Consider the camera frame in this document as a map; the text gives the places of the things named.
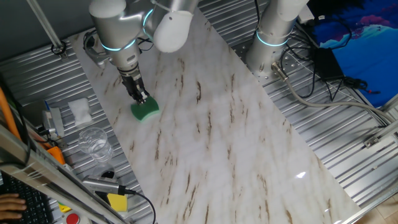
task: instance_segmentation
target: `white napkin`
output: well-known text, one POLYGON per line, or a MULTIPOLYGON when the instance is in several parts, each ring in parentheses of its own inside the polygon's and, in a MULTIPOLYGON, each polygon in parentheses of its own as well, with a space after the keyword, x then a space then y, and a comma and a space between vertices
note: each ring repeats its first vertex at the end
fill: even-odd
POLYGON ((82 98, 68 103, 70 110, 75 117, 75 125, 81 125, 93 120, 90 113, 88 112, 88 100, 87 98, 82 98))

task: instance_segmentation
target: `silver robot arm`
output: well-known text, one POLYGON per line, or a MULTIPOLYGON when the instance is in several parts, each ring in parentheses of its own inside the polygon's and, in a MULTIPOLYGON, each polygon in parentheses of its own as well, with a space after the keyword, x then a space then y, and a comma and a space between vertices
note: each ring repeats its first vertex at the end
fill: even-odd
POLYGON ((308 0, 271 0, 262 13, 246 63, 256 76, 268 76, 280 59, 296 18, 308 0))
POLYGON ((105 49, 93 49, 91 37, 85 50, 100 67, 106 60, 115 65, 127 92, 138 104, 149 96, 138 66, 138 37, 150 38, 161 52, 174 52, 187 40, 198 0, 93 0, 90 14, 105 49))

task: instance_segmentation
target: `clear plastic cup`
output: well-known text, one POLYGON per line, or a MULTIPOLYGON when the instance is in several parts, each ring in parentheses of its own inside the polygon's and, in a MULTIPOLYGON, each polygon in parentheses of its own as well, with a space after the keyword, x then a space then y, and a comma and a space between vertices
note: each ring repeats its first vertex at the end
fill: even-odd
POLYGON ((89 128, 82 131, 79 134, 79 148, 97 162, 106 162, 113 155, 108 135, 101 128, 89 128))

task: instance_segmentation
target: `black keyboard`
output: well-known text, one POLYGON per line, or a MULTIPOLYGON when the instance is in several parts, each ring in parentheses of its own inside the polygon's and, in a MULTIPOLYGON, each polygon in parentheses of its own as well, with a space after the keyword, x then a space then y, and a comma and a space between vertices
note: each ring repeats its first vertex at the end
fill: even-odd
POLYGON ((0 223, 8 224, 47 224, 52 223, 53 218, 48 204, 47 196, 31 186, 15 179, 5 173, 1 173, 3 185, 1 193, 19 194, 19 198, 26 200, 26 210, 22 211, 22 218, 18 220, 1 220, 0 223))

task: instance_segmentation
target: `green sponge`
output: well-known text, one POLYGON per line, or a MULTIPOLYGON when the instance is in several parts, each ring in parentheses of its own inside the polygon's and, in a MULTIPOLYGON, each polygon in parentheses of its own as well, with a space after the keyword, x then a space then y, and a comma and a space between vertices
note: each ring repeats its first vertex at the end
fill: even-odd
POLYGON ((156 100, 149 96, 145 103, 140 105, 131 105, 131 112, 137 120, 143 122, 151 115, 159 113, 159 106, 157 105, 156 100))

